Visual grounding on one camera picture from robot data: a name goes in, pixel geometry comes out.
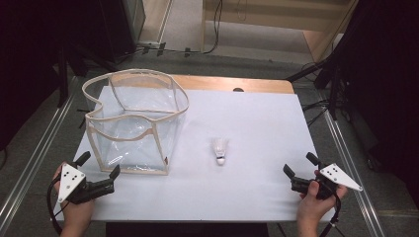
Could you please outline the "white table cover sheet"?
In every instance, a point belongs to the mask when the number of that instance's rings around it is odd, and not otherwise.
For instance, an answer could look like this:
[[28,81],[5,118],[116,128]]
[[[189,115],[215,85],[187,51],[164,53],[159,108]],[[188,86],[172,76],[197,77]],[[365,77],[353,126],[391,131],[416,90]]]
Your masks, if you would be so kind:
[[[312,178],[314,145],[295,94],[188,91],[190,106],[166,176],[121,174],[96,201],[96,221],[293,221],[299,196],[284,174]],[[228,139],[225,164],[214,138]]]

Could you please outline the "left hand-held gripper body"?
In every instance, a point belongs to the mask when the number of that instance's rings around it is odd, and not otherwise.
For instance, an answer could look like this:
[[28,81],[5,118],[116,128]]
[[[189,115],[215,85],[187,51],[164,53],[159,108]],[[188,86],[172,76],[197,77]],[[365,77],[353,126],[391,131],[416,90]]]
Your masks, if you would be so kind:
[[61,167],[58,202],[65,200],[80,204],[99,198],[115,191],[114,179],[109,178],[99,182],[88,182],[86,175],[69,164]]

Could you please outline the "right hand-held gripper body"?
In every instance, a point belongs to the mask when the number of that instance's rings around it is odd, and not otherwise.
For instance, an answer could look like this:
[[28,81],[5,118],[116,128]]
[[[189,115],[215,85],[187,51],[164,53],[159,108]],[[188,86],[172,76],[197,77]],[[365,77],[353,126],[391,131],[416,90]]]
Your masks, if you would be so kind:
[[[342,185],[346,188],[361,192],[363,187],[356,183],[347,173],[345,173],[335,163],[330,165],[319,165],[318,174],[315,181],[320,188],[317,194],[318,199],[327,199],[337,191],[337,186]],[[311,180],[294,176],[291,179],[292,190],[301,194],[306,194]]]

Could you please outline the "person's right hand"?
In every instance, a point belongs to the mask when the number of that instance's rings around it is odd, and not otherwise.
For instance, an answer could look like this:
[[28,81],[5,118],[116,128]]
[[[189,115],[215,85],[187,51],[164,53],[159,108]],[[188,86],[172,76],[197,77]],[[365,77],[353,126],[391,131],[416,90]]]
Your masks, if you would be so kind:
[[347,193],[345,186],[338,186],[337,197],[331,196],[327,199],[318,199],[317,194],[320,185],[312,181],[306,194],[300,194],[301,202],[296,213],[298,222],[318,223],[323,215],[328,212],[336,203],[337,198],[342,198]]

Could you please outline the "metal floor rail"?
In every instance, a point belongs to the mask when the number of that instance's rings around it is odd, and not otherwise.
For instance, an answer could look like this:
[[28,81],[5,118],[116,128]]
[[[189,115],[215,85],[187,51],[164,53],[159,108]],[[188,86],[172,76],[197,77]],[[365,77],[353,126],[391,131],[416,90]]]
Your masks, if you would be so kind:
[[349,189],[352,189],[355,193],[361,214],[366,222],[371,237],[386,237],[380,224],[376,209],[374,208],[370,196],[365,189],[355,162],[352,159],[352,155],[343,137],[338,121],[334,120],[329,112],[325,114],[325,119],[337,147],[344,170],[352,179]]
[[67,115],[75,94],[78,92],[78,87],[81,85],[81,79],[74,76],[69,84],[69,96],[60,108],[54,111],[47,128],[42,134],[41,140],[38,142],[32,156],[27,165],[20,173],[20,177],[11,190],[7,194],[6,199],[0,205],[0,235],[6,233],[9,228],[20,204],[22,203],[31,183],[33,182],[36,173],[41,167],[42,161],[52,144],[58,130],[60,129],[65,116]]

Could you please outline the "black tripod stand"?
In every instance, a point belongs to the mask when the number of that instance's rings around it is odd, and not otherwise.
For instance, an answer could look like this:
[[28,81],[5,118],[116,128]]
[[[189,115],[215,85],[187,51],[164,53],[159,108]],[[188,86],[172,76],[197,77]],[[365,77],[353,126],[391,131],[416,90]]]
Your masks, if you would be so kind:
[[289,82],[294,82],[311,73],[314,73],[315,71],[319,71],[318,76],[314,80],[314,87],[316,89],[324,89],[327,85],[330,85],[330,93],[329,98],[327,99],[326,109],[329,112],[329,115],[332,116],[334,120],[336,120],[340,69],[334,67],[333,60],[330,56],[319,62],[314,62],[311,66],[308,66],[296,74],[287,77],[286,80]]

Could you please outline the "person's left hand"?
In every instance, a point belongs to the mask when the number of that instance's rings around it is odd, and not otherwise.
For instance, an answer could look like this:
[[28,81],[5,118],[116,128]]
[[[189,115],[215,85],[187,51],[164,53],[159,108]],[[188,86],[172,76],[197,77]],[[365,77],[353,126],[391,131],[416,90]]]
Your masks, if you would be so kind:
[[[61,195],[61,173],[62,168],[66,165],[66,162],[61,163],[53,175],[53,187],[57,194]],[[80,229],[84,231],[90,225],[91,217],[95,209],[95,201],[89,200],[84,203],[74,204],[68,200],[64,200],[60,204],[63,210],[64,223],[62,231],[68,231],[69,229]]]

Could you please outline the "clear bag with beige trim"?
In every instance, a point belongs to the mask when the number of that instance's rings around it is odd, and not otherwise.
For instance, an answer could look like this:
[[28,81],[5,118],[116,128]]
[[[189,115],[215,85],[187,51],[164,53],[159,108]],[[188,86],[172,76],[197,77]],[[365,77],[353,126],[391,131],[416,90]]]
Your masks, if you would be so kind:
[[86,133],[103,172],[166,175],[189,98],[175,79],[128,69],[86,81]]

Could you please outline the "white shuttlecock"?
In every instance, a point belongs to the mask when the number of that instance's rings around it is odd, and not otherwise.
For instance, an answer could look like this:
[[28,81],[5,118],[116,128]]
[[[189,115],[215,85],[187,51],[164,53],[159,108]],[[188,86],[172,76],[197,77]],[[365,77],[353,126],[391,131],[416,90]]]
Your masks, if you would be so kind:
[[225,164],[225,154],[228,142],[229,140],[225,138],[214,138],[211,142],[216,163],[219,166],[223,166]]

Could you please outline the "black curtain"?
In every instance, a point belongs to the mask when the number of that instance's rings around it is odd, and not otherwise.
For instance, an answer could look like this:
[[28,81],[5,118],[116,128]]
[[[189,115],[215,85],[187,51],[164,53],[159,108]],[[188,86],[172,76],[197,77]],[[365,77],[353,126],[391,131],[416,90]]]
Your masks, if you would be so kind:
[[0,0],[0,151],[64,80],[65,61],[87,73],[76,51],[75,20],[88,0]]
[[419,0],[359,0],[337,65],[368,153],[419,207]]

